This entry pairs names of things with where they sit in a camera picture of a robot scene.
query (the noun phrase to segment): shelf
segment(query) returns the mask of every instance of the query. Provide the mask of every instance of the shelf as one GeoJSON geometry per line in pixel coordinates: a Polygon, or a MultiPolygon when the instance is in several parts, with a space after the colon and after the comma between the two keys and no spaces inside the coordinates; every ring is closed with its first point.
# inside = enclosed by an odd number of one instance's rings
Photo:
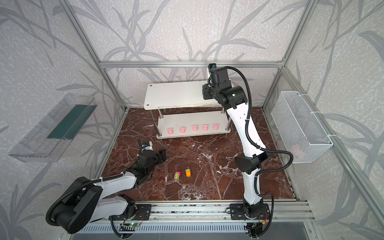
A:
{"type": "Polygon", "coordinates": [[[148,84],[145,110],[190,107],[221,107],[215,99],[203,99],[207,81],[148,84]]]}
{"type": "Polygon", "coordinates": [[[97,105],[67,94],[9,153],[23,162],[57,162],[97,105]]]}
{"type": "Polygon", "coordinates": [[[158,128],[162,135],[161,137],[157,136],[157,138],[165,139],[230,133],[231,130],[225,130],[227,122],[227,115],[221,113],[221,111],[164,115],[158,121],[158,128]],[[207,131],[203,130],[203,124],[208,125],[207,131]],[[218,124],[218,130],[214,130],[213,124],[218,124]],[[197,131],[193,131],[193,125],[198,126],[197,131]],[[173,134],[168,134],[168,128],[171,127],[173,128],[173,134]],[[185,127],[185,133],[180,132],[180,127],[185,127]]]}

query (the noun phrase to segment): metal post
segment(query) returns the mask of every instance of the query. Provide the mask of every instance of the metal post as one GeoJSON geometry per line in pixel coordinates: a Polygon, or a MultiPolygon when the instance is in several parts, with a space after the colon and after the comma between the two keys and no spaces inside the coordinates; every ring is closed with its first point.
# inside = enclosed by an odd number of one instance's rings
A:
{"type": "Polygon", "coordinates": [[[152,118],[153,126],[155,127],[155,130],[156,130],[157,135],[158,135],[159,137],[161,137],[161,132],[160,132],[159,128],[158,128],[157,125],[156,125],[155,119],[153,118],[152,110],[148,110],[148,112],[149,112],[149,115],[150,115],[151,118],[152,118]]]}
{"type": "Polygon", "coordinates": [[[225,130],[226,130],[226,131],[229,131],[229,130],[230,130],[231,122],[232,122],[232,118],[229,117],[229,118],[228,118],[227,126],[225,127],[225,130]]]}
{"type": "Polygon", "coordinates": [[[163,114],[161,113],[161,110],[160,110],[160,109],[158,109],[158,110],[159,110],[160,118],[163,118],[164,116],[163,116],[163,114]]]}

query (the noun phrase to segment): white mesh basket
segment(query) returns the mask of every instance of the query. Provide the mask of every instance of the white mesh basket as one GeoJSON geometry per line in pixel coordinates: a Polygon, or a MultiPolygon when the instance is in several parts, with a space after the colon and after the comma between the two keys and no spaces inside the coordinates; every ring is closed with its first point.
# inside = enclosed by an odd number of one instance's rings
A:
{"type": "Polygon", "coordinates": [[[313,162],[333,145],[299,92],[282,91],[271,114],[293,163],[313,162]]]}

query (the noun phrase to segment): brown marble surface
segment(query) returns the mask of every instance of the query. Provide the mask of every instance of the brown marble surface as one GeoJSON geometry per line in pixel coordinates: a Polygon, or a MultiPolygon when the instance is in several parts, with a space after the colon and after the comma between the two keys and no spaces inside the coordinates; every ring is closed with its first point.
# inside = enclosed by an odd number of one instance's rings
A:
{"type": "MultiPolygon", "coordinates": [[[[221,108],[165,109],[163,114],[217,111],[221,108]]],[[[153,111],[157,121],[159,113],[153,111]]],[[[261,108],[252,108],[252,118],[260,138],[267,148],[275,149],[261,108]]],[[[138,153],[137,138],[152,141],[154,151],[165,149],[167,161],[155,167],[151,180],[136,189],[122,191],[136,201],[144,200],[218,200],[243,198],[244,184],[234,157],[243,151],[234,125],[228,134],[180,137],[159,140],[149,113],[142,108],[131,108],[108,159],[102,176],[120,173],[129,167],[138,153]],[[191,169],[186,177],[185,169],[191,169]],[[181,172],[174,180],[175,171],[181,172]]],[[[281,167],[277,155],[265,160],[262,169],[281,167]]],[[[276,199],[295,198],[284,171],[263,173],[261,192],[273,192],[276,199]]]]}

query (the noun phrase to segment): black mounting plate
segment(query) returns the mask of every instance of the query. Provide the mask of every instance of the black mounting plate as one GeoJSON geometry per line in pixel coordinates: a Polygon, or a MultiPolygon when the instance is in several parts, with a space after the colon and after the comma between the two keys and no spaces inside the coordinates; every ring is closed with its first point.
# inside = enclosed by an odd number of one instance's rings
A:
{"type": "MultiPolygon", "coordinates": [[[[149,215],[151,214],[151,207],[152,207],[152,205],[151,204],[136,204],[136,207],[137,207],[136,211],[142,212],[143,214],[137,213],[136,216],[131,219],[131,221],[132,220],[148,221],[149,220],[149,215]]],[[[114,216],[112,216],[112,220],[114,220],[114,221],[118,221],[118,220],[124,221],[123,217],[124,217],[124,215],[114,215],[114,216]]]]}
{"type": "MultiPolygon", "coordinates": [[[[249,218],[247,218],[244,214],[243,206],[244,206],[244,204],[230,204],[229,205],[232,220],[249,220],[249,218]]],[[[265,216],[265,213],[260,212],[258,214],[258,216],[255,218],[255,220],[259,220],[259,218],[260,218],[260,220],[265,220],[266,217],[267,217],[267,219],[269,219],[268,204],[263,204],[260,211],[267,212],[268,216],[265,216]]]]}

